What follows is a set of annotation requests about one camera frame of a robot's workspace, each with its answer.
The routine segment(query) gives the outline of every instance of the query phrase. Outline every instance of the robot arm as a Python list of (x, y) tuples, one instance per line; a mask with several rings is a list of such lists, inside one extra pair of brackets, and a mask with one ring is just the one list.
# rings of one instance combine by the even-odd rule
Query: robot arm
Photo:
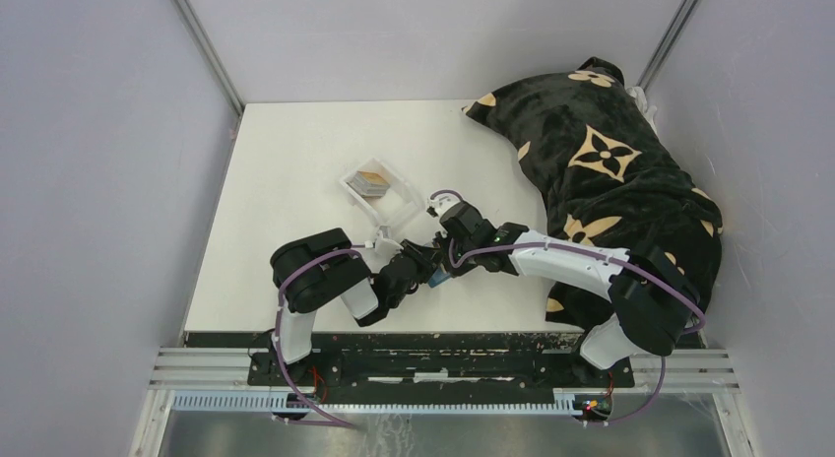
[[(357, 324), (373, 324), (441, 266), (453, 277), (482, 266), (490, 272), (549, 278), (608, 300), (614, 314), (589, 331), (579, 345), (580, 356), (598, 369), (608, 369), (619, 359), (641, 352), (668, 356), (690, 317), (681, 302), (624, 270), (623, 264), (650, 271), (698, 304), (695, 288), (652, 245), (630, 250), (601, 248), (558, 240), (512, 223), (495, 228), (475, 207), (446, 195), (430, 200), (428, 212), (439, 217), (444, 228), (434, 246), (405, 240), (400, 253), (376, 275), (361, 258), (341, 255), (295, 278), (287, 288), (289, 311), (276, 324), (286, 363), (310, 353), (319, 307), (340, 296)], [(280, 287), (317, 256), (350, 245), (341, 229), (289, 243), (271, 258), (273, 281)]]
[[(640, 267), (699, 303), (693, 285), (649, 243), (628, 250), (602, 248), (512, 223), (494, 228), (475, 207), (451, 196), (431, 200), (429, 213), (438, 216), (446, 230), (435, 240), (448, 252), (444, 267), (452, 276), (483, 266), (490, 272), (549, 278), (611, 302), (611, 318), (589, 331), (579, 346), (580, 356), (598, 369), (642, 352), (668, 356), (691, 314), (680, 301), (622, 265)], [(465, 258), (475, 250), (480, 254)]]

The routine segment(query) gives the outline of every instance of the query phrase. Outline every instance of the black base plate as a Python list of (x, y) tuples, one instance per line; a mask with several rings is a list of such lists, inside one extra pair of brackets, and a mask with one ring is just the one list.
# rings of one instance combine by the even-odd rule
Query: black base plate
[[(269, 347), (269, 335), (232, 339), (227, 347)], [(313, 353), (289, 371), (299, 386), (313, 386), (312, 368), (324, 378), (328, 403), (525, 404), (553, 403), (553, 388), (632, 387), (628, 359), (610, 371), (579, 378), (571, 346), (579, 334), (314, 334)], [(190, 335), (187, 347), (194, 347)], [(202, 347), (223, 347), (218, 337)], [(248, 384), (284, 386), (273, 353), (253, 355)], [(426, 381), (442, 372), (467, 381)]]

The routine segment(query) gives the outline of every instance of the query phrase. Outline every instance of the gray wall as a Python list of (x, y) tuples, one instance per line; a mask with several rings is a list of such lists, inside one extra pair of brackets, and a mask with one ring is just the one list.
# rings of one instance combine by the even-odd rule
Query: gray wall
[(125, 455), (233, 126), (169, 0), (0, 0), (0, 455)]
[(676, 159), (719, 203), (709, 336), (765, 455), (832, 455), (835, 0), (704, 0), (650, 89)]
[(191, 0), (249, 102), (480, 98), (589, 56), (639, 78), (681, 0)]

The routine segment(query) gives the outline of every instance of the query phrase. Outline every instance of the plush fabric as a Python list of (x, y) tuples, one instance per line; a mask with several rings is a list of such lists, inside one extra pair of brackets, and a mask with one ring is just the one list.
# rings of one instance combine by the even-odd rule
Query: plush fabric
[[(701, 295), (722, 257), (722, 216), (659, 143), (614, 65), (592, 58), (570, 73), (526, 78), (464, 109), (518, 151), (543, 195), (548, 235), (602, 247), (660, 246)], [(594, 294), (556, 284), (546, 320), (589, 329), (611, 316)]]

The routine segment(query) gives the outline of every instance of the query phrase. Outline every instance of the white table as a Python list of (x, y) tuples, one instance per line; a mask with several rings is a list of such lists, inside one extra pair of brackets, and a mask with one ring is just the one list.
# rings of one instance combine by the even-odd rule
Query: white table
[[(247, 105), (185, 330), (269, 329), (277, 305), (269, 258), (278, 247), (336, 227), (354, 243), (369, 239), (373, 226), (359, 207), (348, 203), (337, 179), (372, 157), (391, 165), (424, 197), (437, 189), (456, 189), (494, 225), (515, 222), (545, 231), (542, 198), (522, 174), (515, 150), (464, 117), (460, 108), (467, 103)], [(423, 243), (438, 228), (436, 219), (418, 215), (401, 234)], [(549, 288), (544, 279), (477, 269), (436, 289), (421, 287), (387, 319), (368, 328), (357, 327), (342, 302), (334, 300), (319, 310), (314, 330), (579, 330), (545, 322)]]

